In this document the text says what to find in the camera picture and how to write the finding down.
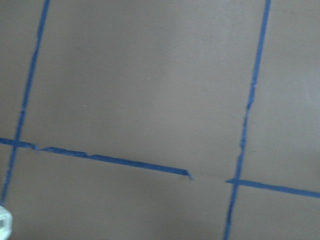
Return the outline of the clear tennis ball can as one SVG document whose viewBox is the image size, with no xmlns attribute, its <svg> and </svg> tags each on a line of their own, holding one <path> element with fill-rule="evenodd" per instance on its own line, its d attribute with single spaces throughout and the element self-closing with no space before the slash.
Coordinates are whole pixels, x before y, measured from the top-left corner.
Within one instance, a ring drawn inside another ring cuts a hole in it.
<svg viewBox="0 0 320 240">
<path fill-rule="evenodd" d="M 0 207 L 0 240 L 8 240 L 12 234 L 13 216 L 6 208 Z"/>
</svg>

